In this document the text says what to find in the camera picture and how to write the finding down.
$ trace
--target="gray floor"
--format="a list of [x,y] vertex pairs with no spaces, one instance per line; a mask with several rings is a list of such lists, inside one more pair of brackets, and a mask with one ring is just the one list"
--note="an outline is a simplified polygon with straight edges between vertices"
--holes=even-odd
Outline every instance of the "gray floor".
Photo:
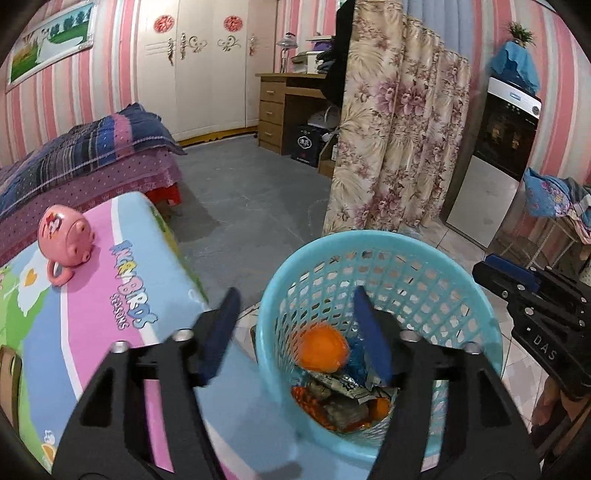
[[287,257],[320,236],[330,180],[250,135],[186,151],[170,226],[211,306],[237,287],[248,307]]

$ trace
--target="purple object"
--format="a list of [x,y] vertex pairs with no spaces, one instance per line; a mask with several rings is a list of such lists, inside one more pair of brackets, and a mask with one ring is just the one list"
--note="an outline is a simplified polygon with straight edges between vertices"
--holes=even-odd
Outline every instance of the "purple object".
[[332,48],[332,42],[330,40],[320,40],[314,43],[313,51],[328,51]]

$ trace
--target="pink bedsheet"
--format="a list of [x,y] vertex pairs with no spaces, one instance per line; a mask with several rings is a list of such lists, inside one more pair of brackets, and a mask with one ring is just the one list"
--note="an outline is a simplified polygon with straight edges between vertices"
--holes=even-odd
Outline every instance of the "pink bedsheet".
[[174,157],[165,148],[145,150],[35,197],[0,222],[0,266],[35,242],[39,220],[51,205],[85,212],[123,193],[170,187],[181,178]]

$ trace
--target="picture frame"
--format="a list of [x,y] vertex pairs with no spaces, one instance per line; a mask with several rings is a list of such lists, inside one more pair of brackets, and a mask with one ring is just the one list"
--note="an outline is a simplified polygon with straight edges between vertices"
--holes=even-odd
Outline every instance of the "picture frame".
[[100,0],[83,0],[26,30],[8,56],[6,91],[54,63],[92,48]]

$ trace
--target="wooden desk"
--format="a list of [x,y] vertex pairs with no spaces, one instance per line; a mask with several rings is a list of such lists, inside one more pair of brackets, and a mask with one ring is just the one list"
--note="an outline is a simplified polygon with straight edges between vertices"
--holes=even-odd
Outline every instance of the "wooden desk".
[[256,76],[261,78],[258,144],[287,155],[293,128],[327,108],[327,100],[320,91],[326,75],[258,73]]

